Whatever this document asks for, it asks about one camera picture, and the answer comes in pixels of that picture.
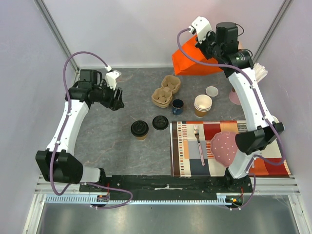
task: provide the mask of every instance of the placemat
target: placemat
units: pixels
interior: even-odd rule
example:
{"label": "placemat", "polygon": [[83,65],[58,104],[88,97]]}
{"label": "placemat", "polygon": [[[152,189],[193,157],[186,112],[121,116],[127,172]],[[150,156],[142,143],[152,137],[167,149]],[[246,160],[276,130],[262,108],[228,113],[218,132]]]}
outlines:
{"label": "placemat", "polygon": [[[201,165],[197,139],[194,135],[194,125],[199,126],[205,166]],[[171,135],[171,175],[178,177],[190,176],[224,176],[225,167],[216,161],[211,153],[211,140],[215,134],[222,131],[242,133],[247,131],[245,120],[230,121],[182,121],[170,124]],[[281,154],[276,140],[268,145],[262,155],[272,162],[278,162]],[[289,176],[291,172],[286,161],[279,166],[273,166],[257,158],[250,172],[256,176]]]}

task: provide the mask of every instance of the white cup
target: white cup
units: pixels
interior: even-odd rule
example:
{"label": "white cup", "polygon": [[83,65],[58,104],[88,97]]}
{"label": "white cup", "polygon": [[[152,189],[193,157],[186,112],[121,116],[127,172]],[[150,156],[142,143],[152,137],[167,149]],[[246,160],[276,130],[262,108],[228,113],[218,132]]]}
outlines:
{"label": "white cup", "polygon": [[204,117],[210,110],[213,101],[212,99],[204,94],[198,95],[194,101],[195,115],[197,117]]}
{"label": "white cup", "polygon": [[212,98],[216,97],[219,94],[219,90],[214,86],[209,86],[206,88],[206,94]]}

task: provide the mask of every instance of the black lid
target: black lid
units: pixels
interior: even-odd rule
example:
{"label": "black lid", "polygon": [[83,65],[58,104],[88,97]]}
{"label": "black lid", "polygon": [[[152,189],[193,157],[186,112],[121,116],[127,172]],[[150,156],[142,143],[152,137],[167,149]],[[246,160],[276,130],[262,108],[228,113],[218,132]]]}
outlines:
{"label": "black lid", "polygon": [[138,120],[131,125],[131,133],[135,137],[143,137],[148,133],[148,124],[142,120]]}
{"label": "black lid", "polygon": [[157,130],[164,130],[168,127],[169,121],[165,116],[156,116],[153,119],[153,127]]}

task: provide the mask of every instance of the dark blue cup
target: dark blue cup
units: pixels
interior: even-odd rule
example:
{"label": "dark blue cup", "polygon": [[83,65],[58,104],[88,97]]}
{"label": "dark blue cup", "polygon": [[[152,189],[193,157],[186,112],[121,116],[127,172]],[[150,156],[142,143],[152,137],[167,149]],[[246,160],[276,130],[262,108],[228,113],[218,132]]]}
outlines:
{"label": "dark blue cup", "polygon": [[180,99],[176,99],[171,103],[171,111],[174,115],[180,115],[183,112],[183,101]]}

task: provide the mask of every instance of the marble table surface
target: marble table surface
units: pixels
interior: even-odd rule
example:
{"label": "marble table surface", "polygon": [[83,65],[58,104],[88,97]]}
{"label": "marble table surface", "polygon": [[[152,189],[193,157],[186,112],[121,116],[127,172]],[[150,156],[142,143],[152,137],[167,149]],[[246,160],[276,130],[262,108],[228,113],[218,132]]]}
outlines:
{"label": "marble table surface", "polygon": [[[174,116],[171,107],[159,108],[152,103],[151,95],[166,75],[174,75],[173,68],[118,69],[122,79],[125,107],[112,111],[95,103],[85,117],[75,145],[75,157],[86,166],[101,167],[108,175],[169,175],[170,130],[153,128],[155,116],[164,115],[169,122],[187,120],[245,119],[241,106],[229,100],[231,84],[223,73],[209,76],[179,76],[181,88],[174,99],[184,102],[183,113]],[[211,110],[203,118],[194,114],[194,99],[204,94],[208,86],[215,86],[219,95]],[[131,134],[131,124],[143,120],[149,124],[145,141]]]}

